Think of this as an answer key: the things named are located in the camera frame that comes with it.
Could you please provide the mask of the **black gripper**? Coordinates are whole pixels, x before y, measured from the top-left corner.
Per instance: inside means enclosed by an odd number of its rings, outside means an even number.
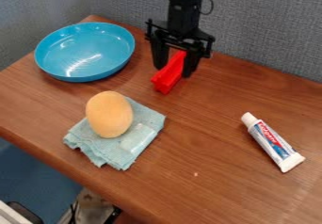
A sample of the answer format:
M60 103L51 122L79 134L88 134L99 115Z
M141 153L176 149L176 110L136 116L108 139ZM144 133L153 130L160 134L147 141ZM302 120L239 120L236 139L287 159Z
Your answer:
M169 5L165 21L148 19L145 22L155 68L160 70L164 67L169 48L184 50L183 78L196 70L200 58L210 58L215 41L199 28L200 15L199 5Z

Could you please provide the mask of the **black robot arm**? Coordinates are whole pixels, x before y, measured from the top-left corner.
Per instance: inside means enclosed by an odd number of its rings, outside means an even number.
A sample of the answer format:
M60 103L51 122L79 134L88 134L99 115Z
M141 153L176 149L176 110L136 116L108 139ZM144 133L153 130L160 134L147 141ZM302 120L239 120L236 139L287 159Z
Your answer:
M199 28L203 0L168 0L167 20L148 19L145 38L149 40L153 66L160 70L168 61L169 48L186 51L181 77L196 70L202 58L211 57L215 37Z

